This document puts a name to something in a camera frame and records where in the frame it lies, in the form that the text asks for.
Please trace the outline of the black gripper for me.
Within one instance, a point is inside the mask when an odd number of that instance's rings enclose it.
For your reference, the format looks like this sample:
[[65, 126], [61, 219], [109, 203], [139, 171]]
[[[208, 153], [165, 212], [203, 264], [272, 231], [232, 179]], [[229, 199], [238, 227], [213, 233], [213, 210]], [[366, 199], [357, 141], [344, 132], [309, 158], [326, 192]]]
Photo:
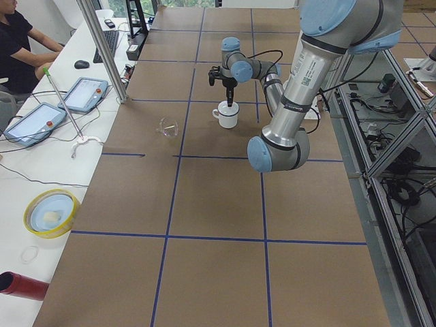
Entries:
[[222, 71], [221, 72], [222, 77], [222, 84], [226, 89], [226, 100], [228, 107], [232, 107], [234, 103], [234, 89], [237, 87], [237, 81], [231, 77], [227, 76], [227, 74]]

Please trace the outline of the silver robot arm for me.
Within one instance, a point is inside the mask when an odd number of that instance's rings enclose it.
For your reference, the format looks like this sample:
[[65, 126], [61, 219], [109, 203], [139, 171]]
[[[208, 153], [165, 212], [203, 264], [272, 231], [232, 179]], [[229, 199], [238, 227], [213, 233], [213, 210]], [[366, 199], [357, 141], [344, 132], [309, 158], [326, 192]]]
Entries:
[[246, 57], [235, 37], [223, 39], [216, 78], [228, 90], [228, 103], [237, 84], [256, 79], [272, 113], [271, 122], [247, 145], [254, 170], [293, 170], [306, 162], [310, 145], [301, 123], [332, 63], [346, 53], [393, 47], [400, 39], [403, 6], [403, 1], [305, 1], [300, 7], [302, 48], [286, 85], [274, 63]]

